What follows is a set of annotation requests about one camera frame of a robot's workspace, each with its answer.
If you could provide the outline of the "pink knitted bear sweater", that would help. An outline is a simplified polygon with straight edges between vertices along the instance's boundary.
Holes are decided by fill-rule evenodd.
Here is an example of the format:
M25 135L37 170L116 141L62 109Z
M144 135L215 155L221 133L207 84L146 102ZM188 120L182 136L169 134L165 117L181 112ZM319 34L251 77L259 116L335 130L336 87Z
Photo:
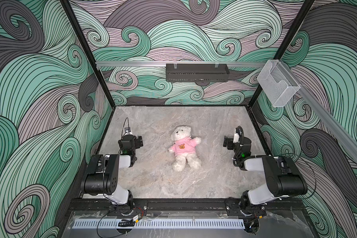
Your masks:
M169 148L169 152L174 153L175 156L195 153L197 145L197 140L188 136L175 141L173 145Z

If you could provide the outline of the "white plush teddy bear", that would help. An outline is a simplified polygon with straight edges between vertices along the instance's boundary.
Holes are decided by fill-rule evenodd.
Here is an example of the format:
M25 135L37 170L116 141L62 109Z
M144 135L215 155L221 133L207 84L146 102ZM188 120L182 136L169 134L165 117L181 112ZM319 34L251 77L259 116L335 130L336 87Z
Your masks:
M192 169L199 169L202 162L197 155L196 147L202 139L200 137L192 138L191 127L188 126L180 126L174 129L171 138L174 142L168 148L168 151L175 156L173 170L181 172L187 163Z

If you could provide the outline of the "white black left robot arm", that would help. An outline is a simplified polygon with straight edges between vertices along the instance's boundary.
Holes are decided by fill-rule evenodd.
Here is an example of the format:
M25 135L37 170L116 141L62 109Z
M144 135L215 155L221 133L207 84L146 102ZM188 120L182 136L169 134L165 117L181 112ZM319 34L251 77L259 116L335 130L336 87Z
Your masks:
M118 184L119 170L131 168L137 161L136 150L143 146L141 136L125 134L119 140L117 154L93 155L81 183L81 191L89 198L102 196L113 205L127 205L133 209L130 190Z

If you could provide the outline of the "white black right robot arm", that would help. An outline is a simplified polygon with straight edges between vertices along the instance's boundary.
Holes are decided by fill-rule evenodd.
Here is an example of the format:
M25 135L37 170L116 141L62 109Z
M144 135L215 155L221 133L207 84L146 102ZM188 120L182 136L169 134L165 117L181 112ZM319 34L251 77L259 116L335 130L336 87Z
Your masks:
M305 179L290 157L252 156L251 140L241 138L238 134L234 138L225 137L223 146L234 152L232 162L235 167L243 171L264 173L264 184L243 193L240 204L243 209L308 192Z

